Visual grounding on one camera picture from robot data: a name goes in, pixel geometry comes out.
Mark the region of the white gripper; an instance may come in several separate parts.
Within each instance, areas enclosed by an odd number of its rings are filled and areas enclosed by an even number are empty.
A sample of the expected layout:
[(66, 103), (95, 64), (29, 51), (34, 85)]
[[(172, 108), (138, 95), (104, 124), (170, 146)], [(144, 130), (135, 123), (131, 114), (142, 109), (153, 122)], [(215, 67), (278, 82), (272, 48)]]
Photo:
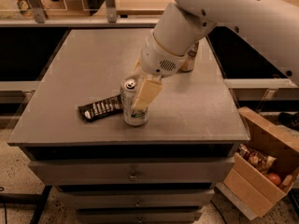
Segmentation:
[[(137, 60), (132, 74), (139, 75), (142, 68), (152, 75), (173, 76), (185, 62), (185, 55), (177, 56), (164, 49), (153, 32), (149, 33), (141, 49), (140, 60)], [(162, 90), (162, 82), (144, 79), (137, 90), (132, 109), (145, 110)]]

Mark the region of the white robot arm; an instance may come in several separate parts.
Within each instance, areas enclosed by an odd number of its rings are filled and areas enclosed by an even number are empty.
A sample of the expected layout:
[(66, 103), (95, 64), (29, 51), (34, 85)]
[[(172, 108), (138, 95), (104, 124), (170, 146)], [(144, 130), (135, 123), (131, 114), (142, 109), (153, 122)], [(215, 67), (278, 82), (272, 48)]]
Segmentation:
[(299, 7), (282, 0), (174, 0), (150, 31), (133, 73), (143, 77), (132, 108), (146, 109), (191, 45), (225, 26), (299, 81)]

